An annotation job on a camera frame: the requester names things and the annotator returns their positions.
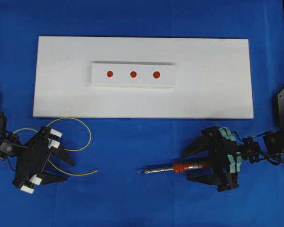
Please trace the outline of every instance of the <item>orange screwdriver handle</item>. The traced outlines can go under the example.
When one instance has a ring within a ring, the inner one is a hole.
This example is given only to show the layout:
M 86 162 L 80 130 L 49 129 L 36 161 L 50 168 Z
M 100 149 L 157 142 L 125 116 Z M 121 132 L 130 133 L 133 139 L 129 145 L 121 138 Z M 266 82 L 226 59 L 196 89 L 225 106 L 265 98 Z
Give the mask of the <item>orange screwdriver handle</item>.
M 179 174 L 183 173 L 187 170 L 194 170 L 194 169 L 203 169 L 211 167 L 212 164 L 210 161 L 204 161 L 204 162 L 196 162 L 196 163 L 175 163 L 173 165 L 174 167 L 174 173 Z

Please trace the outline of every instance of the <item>yellow wire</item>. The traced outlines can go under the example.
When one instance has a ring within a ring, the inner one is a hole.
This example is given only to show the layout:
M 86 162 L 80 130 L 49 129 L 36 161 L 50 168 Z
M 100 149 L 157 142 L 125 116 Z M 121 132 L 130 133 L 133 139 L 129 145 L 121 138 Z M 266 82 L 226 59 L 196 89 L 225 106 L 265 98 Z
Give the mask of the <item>yellow wire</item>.
M 73 149 L 73 150 L 72 150 L 72 149 L 65 149 L 65 150 L 67 150 L 67 151 L 80 151 L 80 150 L 83 150 L 83 149 L 87 148 L 87 147 L 89 146 L 90 142 L 91 142 L 92 134 L 91 134 L 90 128 L 89 128 L 83 121 L 80 121 L 80 120 L 77 119 L 77 118 L 63 117 L 63 118 L 58 118 L 58 119 L 56 119 L 56 120 L 50 122 L 50 123 L 47 125 L 47 127 L 49 127 L 49 126 L 50 126 L 51 124 L 53 124 L 54 122 L 57 122 L 57 121 L 63 120 L 63 119 L 76 120 L 76 121 L 82 123 L 82 124 L 88 129 L 89 135 L 90 135 L 90 137 L 89 137 L 89 142 L 88 142 L 84 147 L 82 147 L 82 148 L 80 148 L 80 149 Z M 13 133 L 15 134 L 15 133 L 17 133 L 17 132 L 19 132 L 19 131 L 25 131 L 25 130 L 38 132 L 36 129 L 21 128 L 21 129 L 18 129 L 18 130 L 16 130 L 16 131 L 14 131 Z M 48 159 L 48 162 L 49 162 L 56 170 L 60 171 L 61 173 L 66 174 L 66 175 L 70 175 L 70 176 L 87 176 L 87 175 L 90 175 L 90 174 L 94 174 L 94 173 L 96 173 L 96 172 L 98 171 L 98 170 L 94 170 L 94 171 L 87 172 L 87 173 L 83 173 L 83 174 L 73 174 L 73 173 L 65 172 L 64 170 L 60 169 L 60 168 L 57 167 L 50 159 Z
M 52 166 L 53 166 L 56 170 L 60 171 L 61 173 L 70 175 L 70 176 L 87 176 L 87 175 L 94 174 L 94 173 L 98 172 L 98 170 L 96 169 L 96 170 L 94 170 L 94 171 L 91 171 L 91 172 L 88 172 L 88 173 L 84 173 L 84 174 L 72 174 L 72 173 L 69 173 L 69 172 L 65 172 L 65 171 L 62 170 L 62 169 L 59 169 L 50 159 L 48 159 L 48 161 L 49 161 L 50 164 L 52 164 Z
M 84 147 L 81 147 L 79 149 L 67 149 L 67 148 L 65 148 L 65 150 L 67 150 L 67 151 L 81 151 L 81 150 L 84 150 L 85 148 L 87 148 L 90 145 L 90 142 L 92 140 L 92 133 L 90 131 L 90 128 L 83 121 L 81 121 L 81 120 L 79 120 L 77 118 L 73 118 L 73 117 L 58 118 L 56 120 L 53 120 L 52 122 L 49 122 L 47 127 L 51 126 L 53 123 L 55 123 L 57 121 L 60 121 L 60 120 L 75 120 L 75 121 L 78 121 L 81 124 L 83 124 L 87 128 L 87 130 L 89 131 L 89 141 L 87 142 L 87 144 Z
M 38 132 L 36 129 L 31 129 L 31 128 L 21 128 L 21 129 L 18 129 L 16 131 L 14 131 L 13 133 L 16 134 L 17 132 L 19 131 L 25 131 L 25 130 L 31 130 L 31 131 L 34 131 L 34 132 Z

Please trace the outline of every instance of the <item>blue tablecloth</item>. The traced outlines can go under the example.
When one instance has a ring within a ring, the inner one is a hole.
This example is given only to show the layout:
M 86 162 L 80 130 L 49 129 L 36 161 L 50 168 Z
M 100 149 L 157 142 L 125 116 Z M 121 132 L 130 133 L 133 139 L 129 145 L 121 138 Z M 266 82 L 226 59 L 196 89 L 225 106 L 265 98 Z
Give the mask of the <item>blue tablecloth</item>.
M 93 141 L 71 153 L 76 167 L 61 165 L 100 171 L 30 195 L 12 186 L 14 173 L 0 162 L 0 226 L 284 227 L 284 166 L 244 162 L 240 187 L 227 192 L 185 175 L 137 174 L 141 166 L 178 158 L 205 127 L 227 126 L 242 137 L 277 129 L 272 97 L 284 86 L 281 0 L 0 0 L 0 110 L 9 130 L 49 122 L 32 116 L 39 35 L 248 38 L 255 118 L 84 119 Z M 88 139 L 75 122 L 55 128 L 66 147 Z M 25 141 L 32 133 L 19 135 Z

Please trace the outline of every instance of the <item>white board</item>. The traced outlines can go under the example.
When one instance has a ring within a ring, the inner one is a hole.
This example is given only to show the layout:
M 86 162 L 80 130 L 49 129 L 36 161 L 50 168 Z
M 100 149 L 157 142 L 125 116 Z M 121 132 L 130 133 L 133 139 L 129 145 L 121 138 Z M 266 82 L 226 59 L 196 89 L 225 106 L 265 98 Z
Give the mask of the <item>white board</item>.
M 40 36 L 35 82 L 35 117 L 253 118 L 247 39 Z

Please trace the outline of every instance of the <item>red circle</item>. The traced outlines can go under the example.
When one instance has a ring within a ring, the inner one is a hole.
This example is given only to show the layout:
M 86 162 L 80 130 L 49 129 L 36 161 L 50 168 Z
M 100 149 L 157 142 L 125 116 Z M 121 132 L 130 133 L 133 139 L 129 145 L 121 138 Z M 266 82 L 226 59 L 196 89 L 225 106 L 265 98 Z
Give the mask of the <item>red circle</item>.
M 136 73 L 135 71 L 132 71 L 132 72 L 131 72 L 131 77 L 132 77 L 132 78 L 135 78 L 136 76 L 137 76 L 137 73 Z
M 107 76 L 108 76 L 108 77 L 112 77 L 112 76 L 113 76 L 113 72 L 112 72 L 112 71 L 108 71 L 108 72 L 107 72 Z
M 160 72 L 155 71 L 155 72 L 153 73 L 153 77 L 156 78 L 156 79 L 158 79 L 158 78 L 160 77 Z

